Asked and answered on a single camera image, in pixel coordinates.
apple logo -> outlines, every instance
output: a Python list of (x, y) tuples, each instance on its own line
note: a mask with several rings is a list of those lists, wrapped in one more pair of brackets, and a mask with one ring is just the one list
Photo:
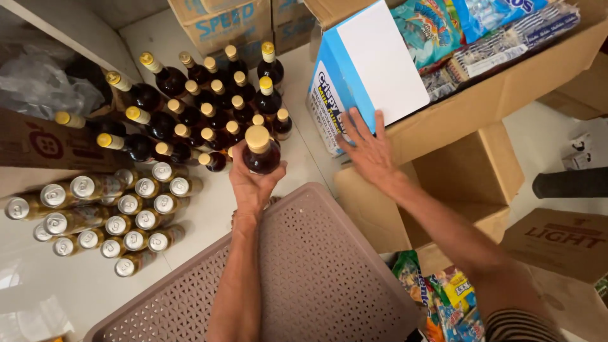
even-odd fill
[(63, 147), (59, 139), (51, 133), (45, 133), (42, 127), (33, 122), (26, 121), (26, 125), (35, 130), (29, 134), (34, 151), (45, 158), (61, 159), (63, 157)]

perforated basket pattern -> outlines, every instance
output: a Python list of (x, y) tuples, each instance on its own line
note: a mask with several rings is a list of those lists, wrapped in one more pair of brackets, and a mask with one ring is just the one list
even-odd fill
[[(202, 341), (231, 235), (97, 324), (85, 341)], [(262, 341), (403, 341), (419, 311), (329, 193), (308, 183), (260, 226)]]

